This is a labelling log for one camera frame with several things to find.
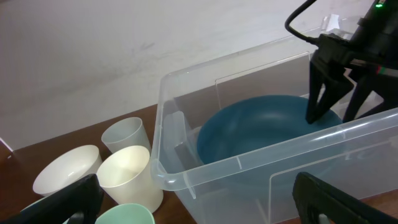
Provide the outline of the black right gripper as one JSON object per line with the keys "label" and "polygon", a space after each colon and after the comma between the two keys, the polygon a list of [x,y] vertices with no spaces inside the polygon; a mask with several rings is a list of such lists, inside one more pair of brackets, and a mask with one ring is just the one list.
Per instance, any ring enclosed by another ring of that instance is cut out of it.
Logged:
{"label": "black right gripper", "polygon": [[397,107],[397,75],[380,74],[382,67],[397,70],[397,0],[374,1],[358,28],[347,40],[338,35],[321,34],[318,49],[310,62],[310,84],[306,120],[319,120],[354,87],[345,76],[356,82],[343,122],[355,119],[372,91],[383,102],[359,118]]}

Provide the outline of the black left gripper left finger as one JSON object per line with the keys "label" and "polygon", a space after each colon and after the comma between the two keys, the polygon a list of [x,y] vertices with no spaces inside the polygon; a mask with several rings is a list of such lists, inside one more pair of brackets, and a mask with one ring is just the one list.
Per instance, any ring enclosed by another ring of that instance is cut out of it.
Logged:
{"label": "black left gripper left finger", "polygon": [[89,174],[23,209],[19,214],[3,220],[1,224],[92,224],[100,212],[103,197],[104,192],[96,174]]}

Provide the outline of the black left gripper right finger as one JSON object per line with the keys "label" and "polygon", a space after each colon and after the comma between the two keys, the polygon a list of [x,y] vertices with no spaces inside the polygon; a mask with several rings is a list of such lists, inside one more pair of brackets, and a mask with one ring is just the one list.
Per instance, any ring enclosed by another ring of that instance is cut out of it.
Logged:
{"label": "black left gripper right finger", "polygon": [[397,224],[396,218],[362,203],[308,172],[296,175],[292,196],[302,223],[320,223],[320,215],[325,215],[334,223]]}

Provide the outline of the small white bowl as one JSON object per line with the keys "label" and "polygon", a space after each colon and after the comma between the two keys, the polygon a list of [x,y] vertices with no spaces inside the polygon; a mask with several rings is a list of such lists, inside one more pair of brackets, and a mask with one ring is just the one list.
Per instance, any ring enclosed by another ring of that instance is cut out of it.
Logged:
{"label": "small white bowl", "polygon": [[102,162],[97,146],[76,147],[46,166],[34,180],[32,190],[47,197],[88,174],[95,174]]}

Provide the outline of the dark blue bowl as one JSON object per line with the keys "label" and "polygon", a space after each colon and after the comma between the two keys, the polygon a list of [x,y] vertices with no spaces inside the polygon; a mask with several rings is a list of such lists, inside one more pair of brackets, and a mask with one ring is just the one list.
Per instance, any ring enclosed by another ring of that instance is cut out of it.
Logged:
{"label": "dark blue bowl", "polygon": [[229,105],[201,127],[199,158],[210,164],[342,123],[332,110],[307,123],[307,105],[306,98],[290,95],[258,96]]}

